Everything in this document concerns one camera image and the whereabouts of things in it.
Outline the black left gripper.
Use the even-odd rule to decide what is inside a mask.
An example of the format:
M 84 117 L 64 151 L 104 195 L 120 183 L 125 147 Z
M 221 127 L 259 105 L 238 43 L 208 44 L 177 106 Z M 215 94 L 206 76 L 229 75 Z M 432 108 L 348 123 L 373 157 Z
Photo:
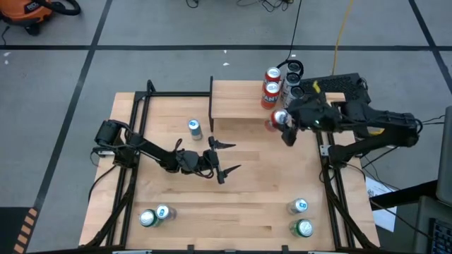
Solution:
M 217 150 L 234 147 L 235 144 L 222 143 L 216 140 L 213 136 L 208 138 L 209 149 L 205 150 L 202 155 L 197 152 L 181 149 L 179 146 L 182 139 L 178 139 L 175 145 L 176 160 L 178 168 L 183 174 L 195 174 L 205 179 L 211 179 L 217 174 L 217 181 L 219 184 L 225 182 L 225 177 L 238 169 L 241 164 L 222 170 L 220 168 L 220 160 Z

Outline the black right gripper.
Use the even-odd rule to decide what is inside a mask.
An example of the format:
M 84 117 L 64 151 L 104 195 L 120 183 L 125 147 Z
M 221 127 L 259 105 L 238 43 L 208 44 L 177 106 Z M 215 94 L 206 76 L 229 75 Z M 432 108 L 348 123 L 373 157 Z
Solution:
M 298 128 L 314 131 L 337 131 L 340 115 L 328 103 L 320 99 L 294 99 L 284 109 L 291 114 L 293 124 L 282 126 L 282 140 L 292 147 L 297 139 Z

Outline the white Celsius can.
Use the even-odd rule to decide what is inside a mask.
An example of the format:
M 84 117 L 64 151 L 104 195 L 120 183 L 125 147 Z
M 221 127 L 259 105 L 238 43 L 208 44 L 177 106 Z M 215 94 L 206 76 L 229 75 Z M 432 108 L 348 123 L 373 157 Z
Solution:
M 290 103 L 294 99 L 301 99 L 303 98 L 304 94 L 305 92 L 300 86 L 292 86 L 283 101 L 283 107 L 289 107 Z
M 286 74 L 296 73 L 300 77 L 304 75 L 304 65 L 298 60 L 288 60 L 286 65 Z
M 298 73 L 287 73 L 283 81 L 283 87 L 292 87 L 299 85 L 301 78 Z

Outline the blue silver Red Bull can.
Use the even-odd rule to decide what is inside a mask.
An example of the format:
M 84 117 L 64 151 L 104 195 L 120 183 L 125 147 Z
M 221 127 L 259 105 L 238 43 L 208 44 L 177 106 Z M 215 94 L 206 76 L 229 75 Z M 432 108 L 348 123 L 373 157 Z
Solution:
M 158 205 L 155 213 L 156 217 L 163 221 L 172 221 L 177 217 L 177 211 L 173 207 L 166 204 Z
M 309 204 L 304 198 L 294 199 L 287 204 L 287 211 L 290 214 L 301 214 L 308 210 Z
M 190 119 L 188 128 L 193 140 L 201 140 L 203 138 L 201 125 L 197 119 Z

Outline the green Sprite can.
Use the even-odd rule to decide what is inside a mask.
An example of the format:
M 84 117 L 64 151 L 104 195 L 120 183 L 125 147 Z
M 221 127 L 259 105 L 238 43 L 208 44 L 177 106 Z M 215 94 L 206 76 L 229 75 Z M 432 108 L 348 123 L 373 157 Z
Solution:
M 157 225 L 157 223 L 159 222 L 159 219 L 156 216 L 154 210 L 146 209 L 140 214 L 139 222 L 140 222 L 141 226 L 153 227 L 153 226 Z
M 313 225 L 308 219 L 292 221 L 289 225 L 289 230 L 293 236 L 305 238 L 310 237 L 314 232 Z

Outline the black computer case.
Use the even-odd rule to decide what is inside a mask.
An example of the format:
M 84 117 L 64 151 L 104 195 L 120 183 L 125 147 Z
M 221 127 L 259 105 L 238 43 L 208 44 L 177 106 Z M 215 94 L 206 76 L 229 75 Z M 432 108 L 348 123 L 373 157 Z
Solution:
M 359 100 L 367 104 L 371 102 L 367 81 L 361 78 L 358 73 L 304 79 L 300 81 L 299 85 L 306 93 L 313 93 L 312 84 L 314 81 L 318 82 L 321 91 L 341 92 L 346 100 Z

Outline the white paper sheet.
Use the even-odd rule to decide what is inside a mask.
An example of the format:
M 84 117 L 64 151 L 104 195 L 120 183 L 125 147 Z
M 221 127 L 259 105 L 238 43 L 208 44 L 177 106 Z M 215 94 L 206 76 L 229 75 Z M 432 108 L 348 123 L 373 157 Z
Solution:
M 394 189 L 389 188 L 368 176 L 365 179 L 366 179 L 367 193 L 370 198 L 376 197 L 378 195 L 387 194 L 387 193 L 394 191 Z M 374 210 L 373 216 L 374 216 L 375 224 L 377 226 L 381 227 L 382 229 L 385 229 L 390 232 L 394 232 L 395 223 L 396 223 L 396 216 L 395 216 L 396 212 L 397 212 L 397 207 L 391 207 L 391 208 L 389 208 L 389 211 Z

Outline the black desk beam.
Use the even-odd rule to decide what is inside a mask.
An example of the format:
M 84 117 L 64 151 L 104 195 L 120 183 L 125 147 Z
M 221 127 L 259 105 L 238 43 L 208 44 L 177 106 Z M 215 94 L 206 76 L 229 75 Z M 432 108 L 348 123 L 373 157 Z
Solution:
M 392 208 L 399 205 L 408 205 L 417 202 L 422 196 L 437 199 L 437 180 L 421 183 L 417 186 L 400 189 L 369 199 L 372 210 Z

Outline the grey monitor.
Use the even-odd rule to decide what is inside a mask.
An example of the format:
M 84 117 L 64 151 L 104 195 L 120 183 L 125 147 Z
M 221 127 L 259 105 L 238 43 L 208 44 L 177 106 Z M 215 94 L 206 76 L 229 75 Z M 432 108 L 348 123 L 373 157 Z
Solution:
M 452 106 L 446 108 L 444 118 L 436 196 L 452 207 Z

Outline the black keyboard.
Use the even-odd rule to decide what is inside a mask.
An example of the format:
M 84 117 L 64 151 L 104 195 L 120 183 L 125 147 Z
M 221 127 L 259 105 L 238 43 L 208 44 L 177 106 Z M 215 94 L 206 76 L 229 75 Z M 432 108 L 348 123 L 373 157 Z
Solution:
M 431 218 L 429 233 L 428 254 L 452 254 L 452 224 Z

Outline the black mat orange stripes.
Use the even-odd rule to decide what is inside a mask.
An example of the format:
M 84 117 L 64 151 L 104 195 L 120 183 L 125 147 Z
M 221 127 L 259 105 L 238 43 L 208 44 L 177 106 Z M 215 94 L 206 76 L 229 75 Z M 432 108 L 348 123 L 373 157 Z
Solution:
M 25 254 L 37 217 L 34 207 L 0 207 L 0 254 Z

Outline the orange shop vacuum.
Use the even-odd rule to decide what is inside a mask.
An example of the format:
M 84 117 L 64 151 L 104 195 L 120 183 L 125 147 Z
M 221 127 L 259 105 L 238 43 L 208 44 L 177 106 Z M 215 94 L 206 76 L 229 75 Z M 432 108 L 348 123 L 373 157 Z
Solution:
M 20 26 L 32 36 L 39 35 L 40 23 L 51 15 L 51 9 L 34 0 L 0 0 L 0 20 Z

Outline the wooden shelf black frame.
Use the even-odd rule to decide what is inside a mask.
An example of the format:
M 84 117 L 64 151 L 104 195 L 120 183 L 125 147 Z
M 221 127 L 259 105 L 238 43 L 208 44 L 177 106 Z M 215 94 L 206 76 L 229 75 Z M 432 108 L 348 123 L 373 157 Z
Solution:
M 208 118 L 214 131 L 217 119 L 266 119 L 271 110 L 261 106 L 261 80 L 216 80 L 210 77 Z

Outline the black aluminium rig frame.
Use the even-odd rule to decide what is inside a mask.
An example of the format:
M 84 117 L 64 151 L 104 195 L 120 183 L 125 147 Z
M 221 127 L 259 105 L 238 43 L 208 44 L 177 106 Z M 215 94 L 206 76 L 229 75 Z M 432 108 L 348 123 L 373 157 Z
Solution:
M 319 181 L 321 158 L 316 135 L 301 132 L 294 146 L 288 147 L 279 133 L 267 131 L 265 119 L 217 119 L 210 130 L 209 92 L 142 92 L 115 95 L 112 119 L 130 123 L 135 130 L 171 150 L 178 139 L 181 148 L 204 151 L 207 140 L 193 140 L 187 123 L 197 119 L 204 136 L 235 144 L 220 150 L 224 168 L 241 164 L 223 184 L 216 179 L 169 174 L 151 158 L 142 156 L 135 169 L 114 169 L 112 159 L 102 158 L 95 187 L 88 205 L 80 242 L 93 241 L 128 188 L 129 202 L 109 232 L 107 244 L 129 249 L 218 250 L 333 250 L 337 246 L 356 246 L 341 217 L 331 218 L 325 187 Z M 290 214 L 287 204 L 304 198 L 308 210 Z M 159 219 L 156 226 L 140 225 L 146 209 L 166 204 L 177 211 L 176 219 Z M 308 237 L 293 236 L 292 221 L 308 219 L 314 228 Z

